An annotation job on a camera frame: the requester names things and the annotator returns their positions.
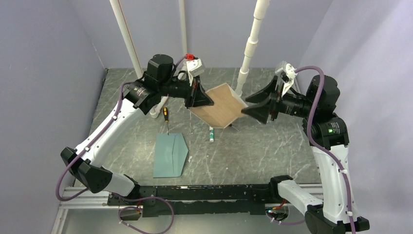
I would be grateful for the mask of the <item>brown letter paper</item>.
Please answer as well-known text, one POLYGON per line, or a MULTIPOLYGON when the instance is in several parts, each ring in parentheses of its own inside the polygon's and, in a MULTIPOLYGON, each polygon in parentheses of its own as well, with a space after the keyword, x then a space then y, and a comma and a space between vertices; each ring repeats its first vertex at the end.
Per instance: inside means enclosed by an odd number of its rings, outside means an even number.
POLYGON ((241 112, 248 104, 236 94, 228 83, 206 91, 212 99, 212 106, 191 107, 189 111, 212 128, 226 128, 236 119, 244 117, 241 112))

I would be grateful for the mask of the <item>teal envelope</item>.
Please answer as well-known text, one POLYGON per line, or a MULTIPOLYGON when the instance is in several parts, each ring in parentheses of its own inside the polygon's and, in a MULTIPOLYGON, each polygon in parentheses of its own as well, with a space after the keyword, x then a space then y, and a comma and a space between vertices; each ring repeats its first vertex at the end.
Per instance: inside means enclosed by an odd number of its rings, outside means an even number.
POLYGON ((182 133, 157 134, 153 158, 153 177, 182 175, 188 147, 182 133))

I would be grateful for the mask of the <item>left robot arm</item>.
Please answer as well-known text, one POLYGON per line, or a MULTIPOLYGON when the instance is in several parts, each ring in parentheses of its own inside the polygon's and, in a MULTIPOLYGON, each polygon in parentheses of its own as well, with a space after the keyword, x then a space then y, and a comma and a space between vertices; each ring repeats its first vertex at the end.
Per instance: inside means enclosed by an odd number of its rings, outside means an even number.
POLYGON ((123 83, 117 104, 95 131, 75 148, 62 150, 60 156, 66 168, 59 182, 70 173, 86 191, 94 194, 111 192, 125 203, 135 204, 141 197, 138 182, 103 168, 103 164, 125 131, 147 115, 163 97, 181 98, 186 108, 214 104, 201 85, 200 74, 205 71, 202 60, 192 54, 185 55, 184 59, 187 65, 185 80, 178 79, 175 72, 179 64, 172 57, 156 54, 148 61, 142 75, 135 81, 123 83))

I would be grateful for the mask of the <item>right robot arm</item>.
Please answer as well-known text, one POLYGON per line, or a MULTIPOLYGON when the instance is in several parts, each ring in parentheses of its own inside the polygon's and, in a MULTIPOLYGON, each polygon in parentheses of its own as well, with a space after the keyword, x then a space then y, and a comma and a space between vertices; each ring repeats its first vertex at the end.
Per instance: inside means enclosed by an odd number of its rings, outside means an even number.
POLYGON ((242 110, 261 123, 278 114, 302 118, 302 128, 309 139, 323 189, 316 198, 301 188, 291 176, 271 178, 269 198, 287 201, 304 216, 313 234, 354 234, 369 230, 370 222, 356 208, 348 170, 349 135, 342 118, 335 113, 340 91, 330 77, 312 78, 305 95, 291 90, 285 93, 286 75, 274 76, 263 89, 248 96, 249 107, 242 110))

